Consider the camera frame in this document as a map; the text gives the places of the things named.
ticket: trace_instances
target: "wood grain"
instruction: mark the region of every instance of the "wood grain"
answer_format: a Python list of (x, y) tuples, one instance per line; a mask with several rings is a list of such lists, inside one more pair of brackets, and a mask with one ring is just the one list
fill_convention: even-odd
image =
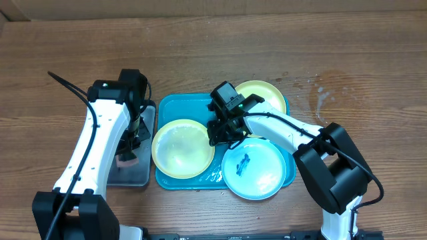
[[(425, 239), (426, 23), (423, 11), (6, 23), (0, 238), (39, 239), (32, 199), (52, 188), (83, 125), (85, 107), (46, 71), (86, 88), (138, 68), (157, 104), (225, 80), (260, 79), (289, 99), (292, 116), (343, 125), (386, 190), (361, 210), (358, 226), (387, 239)], [(377, 194), (372, 183), (364, 200)], [(227, 190), (166, 191), (153, 174), (146, 190), (109, 189), (107, 202), (122, 224), (152, 233), (284, 233), (322, 223), (299, 175), (261, 203)]]
[(13, 2), (30, 20), (44, 21), (427, 10), (427, 0), (13, 0)]
[(3, 31), (3, 26), (7, 21), (8, 20), (6, 19), (6, 17), (0, 12), (0, 37), (1, 37), (1, 32)]

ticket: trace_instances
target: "yellow plate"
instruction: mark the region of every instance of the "yellow plate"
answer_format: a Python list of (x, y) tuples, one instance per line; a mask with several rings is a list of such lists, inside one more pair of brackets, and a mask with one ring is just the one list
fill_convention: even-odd
[(276, 87), (265, 81), (252, 80), (244, 82), (236, 87), (236, 91), (239, 94), (241, 93), (245, 98), (255, 93), (264, 98), (272, 107), (286, 114), (286, 102), (283, 95), (279, 89), (276, 89)]
[(188, 119), (164, 125), (154, 136), (151, 154), (157, 168), (176, 179), (188, 179), (205, 171), (215, 154), (207, 129)]

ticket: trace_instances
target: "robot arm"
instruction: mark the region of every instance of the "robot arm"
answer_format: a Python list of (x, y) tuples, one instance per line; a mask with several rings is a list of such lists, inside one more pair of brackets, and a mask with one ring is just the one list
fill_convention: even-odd
[[(215, 111), (218, 118), (207, 124), (211, 145), (241, 141), (245, 137), (243, 132), (273, 141), (293, 155), (309, 194), (323, 209), (322, 235), (328, 240), (347, 240), (352, 237), (349, 232), (357, 233), (356, 221), (351, 223), (351, 210), (361, 201), (371, 178), (339, 154), (330, 166), (322, 161), (335, 154), (320, 142), (325, 141), (370, 172), (363, 156), (341, 126), (331, 123), (322, 128), (303, 123), (277, 111), (257, 95), (244, 98), (228, 82), (215, 88), (211, 98), (208, 108)], [(315, 139), (296, 128), (303, 129)]]
[[(116, 103), (115, 100), (98, 99), (91, 103), (91, 106), (97, 113), (98, 130), (87, 161), (81, 170), (80, 180), (75, 184), (71, 193), (83, 194), (86, 189), (90, 189), (93, 194), (101, 195), (105, 199), (109, 169), (120, 138), (131, 121), (131, 116), (126, 104)], [(83, 131), (71, 160), (53, 187), (54, 189), (59, 188), (60, 193), (67, 192), (89, 143), (92, 127), (92, 115), (88, 110)]]
[[(96, 116), (88, 109), (83, 131), (62, 176), (52, 192), (37, 192), (33, 200), (33, 214), (42, 239), (49, 232), (51, 240), (142, 240), (142, 229), (119, 224), (105, 202), (105, 190), (114, 156), (120, 154), (125, 156), (123, 161), (131, 160), (136, 157), (131, 150), (143, 140), (137, 136), (139, 128), (145, 126), (140, 121), (140, 113), (146, 87), (147, 79), (138, 70), (124, 69), (119, 81), (97, 80), (89, 88), (87, 99)], [(93, 117), (97, 118), (97, 126), (93, 126)], [(66, 198), (93, 127), (97, 127), (97, 132), (92, 148), (78, 181)], [(63, 202), (64, 208), (58, 208)], [(66, 214), (73, 209), (79, 209), (78, 217)], [(51, 226), (54, 216), (59, 216), (59, 220)]]

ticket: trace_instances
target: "light blue plate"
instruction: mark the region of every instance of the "light blue plate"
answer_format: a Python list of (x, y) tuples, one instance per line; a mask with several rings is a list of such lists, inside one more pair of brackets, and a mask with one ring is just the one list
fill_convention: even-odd
[(249, 200), (266, 199), (276, 194), (285, 181), (285, 159), (270, 141), (247, 138), (226, 151), (222, 175), (236, 195)]

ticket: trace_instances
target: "blue tray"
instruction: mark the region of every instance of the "blue tray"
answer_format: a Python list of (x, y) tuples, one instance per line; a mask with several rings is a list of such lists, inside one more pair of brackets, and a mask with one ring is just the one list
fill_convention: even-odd
[[(289, 115), (289, 104), (286, 98), (286, 114)], [(191, 119), (206, 126), (209, 120), (214, 120), (213, 112), (207, 110), (207, 104), (211, 102), (209, 93), (172, 94), (161, 100), (159, 105), (159, 117), (157, 130), (166, 123), (177, 119)], [(294, 158), (286, 151), (276, 145), (284, 156), (286, 163), (286, 179), (283, 187), (294, 181), (296, 176), (296, 164)], [(155, 179), (168, 190), (195, 190), (195, 189), (228, 189), (222, 178), (221, 162), (228, 146), (218, 145), (215, 147), (215, 155), (211, 165), (200, 175), (191, 179), (174, 179), (162, 173), (158, 168), (155, 170)]]

